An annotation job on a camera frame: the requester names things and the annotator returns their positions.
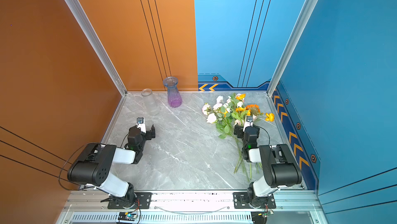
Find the clear glass vase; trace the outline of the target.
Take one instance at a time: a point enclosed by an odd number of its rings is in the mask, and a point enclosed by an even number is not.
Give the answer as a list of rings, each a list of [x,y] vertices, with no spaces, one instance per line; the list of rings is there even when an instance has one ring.
[[[147,112],[152,116],[157,115],[160,112],[160,108],[157,105],[152,89],[146,88],[142,90],[141,96]]]

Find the orange gerbera stem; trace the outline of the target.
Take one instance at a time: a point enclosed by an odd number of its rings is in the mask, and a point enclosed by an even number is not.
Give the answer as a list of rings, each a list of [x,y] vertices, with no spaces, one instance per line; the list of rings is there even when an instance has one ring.
[[[246,112],[248,116],[251,116],[253,118],[253,121],[256,121],[259,116],[261,116],[263,113],[260,110],[260,107],[256,104],[250,104],[246,106]]]

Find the orange poppy stem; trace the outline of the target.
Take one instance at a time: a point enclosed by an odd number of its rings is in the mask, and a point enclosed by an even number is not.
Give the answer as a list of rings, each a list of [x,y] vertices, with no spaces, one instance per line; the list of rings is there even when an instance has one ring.
[[[244,122],[245,116],[248,113],[245,101],[245,94],[233,94],[227,100],[231,115],[234,119]]]

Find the pink rose stem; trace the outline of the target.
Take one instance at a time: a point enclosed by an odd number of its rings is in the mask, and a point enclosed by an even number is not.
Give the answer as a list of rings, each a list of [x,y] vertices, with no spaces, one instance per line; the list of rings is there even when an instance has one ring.
[[[202,113],[207,117],[207,123],[216,123],[221,120],[222,114],[220,112],[221,107],[223,106],[222,103],[217,103],[214,106],[209,105],[206,103],[202,107]]]

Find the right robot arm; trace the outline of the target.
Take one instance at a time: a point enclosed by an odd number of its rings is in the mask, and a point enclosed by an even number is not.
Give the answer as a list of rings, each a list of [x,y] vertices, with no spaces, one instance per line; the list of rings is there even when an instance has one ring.
[[[262,164],[263,176],[250,183],[246,192],[234,193],[236,209],[275,209],[274,193],[301,184],[302,173],[289,145],[258,145],[260,127],[251,122],[236,125],[234,134],[242,139],[242,158]]]

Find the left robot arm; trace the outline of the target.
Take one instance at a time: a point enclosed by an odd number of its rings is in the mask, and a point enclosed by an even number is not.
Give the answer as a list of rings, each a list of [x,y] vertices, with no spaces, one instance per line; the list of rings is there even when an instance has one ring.
[[[88,143],[67,172],[69,182],[89,185],[107,193],[102,200],[108,202],[109,209],[137,209],[139,197],[134,186],[121,180],[111,172],[114,164],[138,164],[143,157],[147,141],[156,137],[156,129],[146,129],[144,119],[138,118],[137,124],[129,129],[128,141],[123,148],[112,144]]]

